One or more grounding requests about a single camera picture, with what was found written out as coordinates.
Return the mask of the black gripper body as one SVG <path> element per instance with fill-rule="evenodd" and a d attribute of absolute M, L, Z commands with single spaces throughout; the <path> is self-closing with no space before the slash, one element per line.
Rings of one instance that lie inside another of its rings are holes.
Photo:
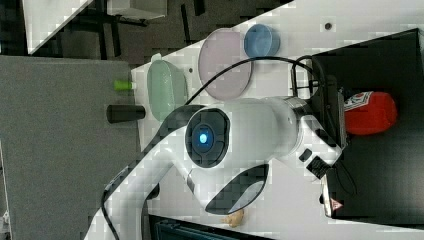
<path fill-rule="evenodd" d="M 345 128 L 343 90 L 334 75 L 326 76 L 326 85 L 314 88 L 312 109 L 320 124 L 334 142 L 344 149 L 348 145 Z"/>

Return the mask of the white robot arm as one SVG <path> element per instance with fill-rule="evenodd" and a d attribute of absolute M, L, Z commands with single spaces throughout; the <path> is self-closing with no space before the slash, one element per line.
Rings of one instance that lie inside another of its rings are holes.
<path fill-rule="evenodd" d="M 229 215 L 262 192 L 276 159 L 309 181 L 342 154 L 331 126 L 299 97 L 241 98 L 171 112 L 140 159 L 106 187 L 83 240 L 142 240 L 148 196 L 177 169 L 202 208 Z"/>

